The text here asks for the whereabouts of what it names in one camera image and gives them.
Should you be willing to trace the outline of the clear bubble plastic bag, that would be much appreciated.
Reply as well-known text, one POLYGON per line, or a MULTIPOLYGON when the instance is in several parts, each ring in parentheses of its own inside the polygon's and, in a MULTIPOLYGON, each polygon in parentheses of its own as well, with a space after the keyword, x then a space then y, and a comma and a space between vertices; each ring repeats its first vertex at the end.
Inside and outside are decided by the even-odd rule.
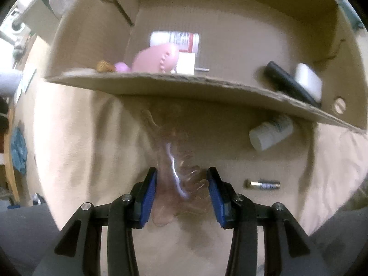
POLYGON ((141 111, 141 117, 157 168, 153 223, 165 226, 182 215, 205 214, 211 204, 209 182, 205 170, 193 162, 182 108, 153 103, 141 111))

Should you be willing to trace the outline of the white wall charger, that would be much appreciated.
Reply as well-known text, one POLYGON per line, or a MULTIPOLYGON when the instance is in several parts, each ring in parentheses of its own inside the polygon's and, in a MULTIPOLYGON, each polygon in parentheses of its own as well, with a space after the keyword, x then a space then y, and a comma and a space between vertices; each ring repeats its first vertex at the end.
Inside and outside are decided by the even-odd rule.
POLYGON ((195 66, 196 53, 180 52, 176 63, 175 72, 177 74, 194 75, 195 72, 209 72, 207 68, 195 66))

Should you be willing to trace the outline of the pink oval case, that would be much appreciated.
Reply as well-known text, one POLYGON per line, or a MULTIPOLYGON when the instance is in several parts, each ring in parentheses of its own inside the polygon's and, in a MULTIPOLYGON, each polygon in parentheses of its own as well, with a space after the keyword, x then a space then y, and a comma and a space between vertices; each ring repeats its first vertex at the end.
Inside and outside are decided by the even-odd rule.
POLYGON ((160 44, 140 51, 133 59, 132 72, 170 73, 178 62, 180 50, 175 44, 160 44))

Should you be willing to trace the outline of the pink perfume bottle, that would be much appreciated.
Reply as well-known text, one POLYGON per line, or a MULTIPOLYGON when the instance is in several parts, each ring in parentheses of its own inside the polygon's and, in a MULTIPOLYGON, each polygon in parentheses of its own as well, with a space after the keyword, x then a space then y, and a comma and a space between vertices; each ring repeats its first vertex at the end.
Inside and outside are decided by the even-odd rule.
POLYGON ((119 72, 125 73, 130 72, 131 68, 124 62, 118 62, 115 64, 111 64, 105 60, 101 60, 97 63, 96 66, 97 72, 119 72))

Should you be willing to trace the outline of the AA battery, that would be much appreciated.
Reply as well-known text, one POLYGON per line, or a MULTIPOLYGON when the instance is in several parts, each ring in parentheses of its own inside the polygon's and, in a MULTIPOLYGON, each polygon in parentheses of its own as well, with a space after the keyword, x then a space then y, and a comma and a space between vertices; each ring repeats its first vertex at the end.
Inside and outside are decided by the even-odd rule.
POLYGON ((251 181, 250 179, 246 179, 244 181, 244 187, 249 190, 279 190, 281 183, 279 181, 251 181))

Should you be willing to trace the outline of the white earbuds case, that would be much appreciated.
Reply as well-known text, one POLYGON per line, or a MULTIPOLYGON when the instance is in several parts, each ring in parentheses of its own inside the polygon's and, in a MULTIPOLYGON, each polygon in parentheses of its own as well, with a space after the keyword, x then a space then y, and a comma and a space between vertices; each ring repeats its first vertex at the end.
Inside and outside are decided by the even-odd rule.
POLYGON ((322 100, 322 80, 305 63, 296 66, 295 81, 317 102, 322 100))

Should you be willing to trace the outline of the beige bed sheet mattress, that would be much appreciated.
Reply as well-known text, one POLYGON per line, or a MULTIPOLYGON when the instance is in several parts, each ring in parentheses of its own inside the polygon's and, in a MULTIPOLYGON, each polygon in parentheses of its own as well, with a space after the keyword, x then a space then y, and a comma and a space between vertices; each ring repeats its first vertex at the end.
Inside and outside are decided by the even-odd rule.
POLYGON ((107 204, 157 165, 153 123, 174 136, 181 173, 214 166, 256 203, 282 202, 308 234, 354 194, 367 175, 367 134, 295 119, 285 140, 262 152, 249 131, 272 118, 257 108, 155 97, 116 97, 44 81, 49 45, 36 39, 34 74, 16 108, 27 140, 28 187, 45 197, 58 228, 84 202, 107 204))

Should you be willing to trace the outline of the white pink pill bottle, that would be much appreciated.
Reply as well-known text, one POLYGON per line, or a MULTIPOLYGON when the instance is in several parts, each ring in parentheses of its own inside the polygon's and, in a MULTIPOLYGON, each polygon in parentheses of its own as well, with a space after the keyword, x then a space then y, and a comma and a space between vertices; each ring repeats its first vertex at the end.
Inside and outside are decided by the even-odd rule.
POLYGON ((200 35, 192 32, 154 31, 150 35, 150 46, 175 44, 180 52, 198 53, 200 35))

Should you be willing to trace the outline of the open cardboard box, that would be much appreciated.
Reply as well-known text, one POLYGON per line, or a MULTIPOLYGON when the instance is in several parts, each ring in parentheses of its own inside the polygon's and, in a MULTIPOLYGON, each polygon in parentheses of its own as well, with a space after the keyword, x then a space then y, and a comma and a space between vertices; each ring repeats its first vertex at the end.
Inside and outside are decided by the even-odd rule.
POLYGON ((75 0, 63 15, 45 78, 114 95, 161 95, 245 104, 367 130, 365 31, 338 0, 75 0), (208 72, 99 74, 101 60, 131 64, 155 31, 192 39, 208 72), (322 80, 321 106, 275 92, 263 68, 305 63, 322 80))

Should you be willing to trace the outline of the white small bottle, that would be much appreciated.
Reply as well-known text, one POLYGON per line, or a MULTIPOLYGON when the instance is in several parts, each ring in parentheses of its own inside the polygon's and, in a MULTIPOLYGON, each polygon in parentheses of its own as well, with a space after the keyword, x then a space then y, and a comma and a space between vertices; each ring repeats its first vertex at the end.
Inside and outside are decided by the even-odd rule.
POLYGON ((250 130, 249 138, 252 147, 261 152, 282 142, 293 132, 293 120, 287 115, 278 115, 250 130))

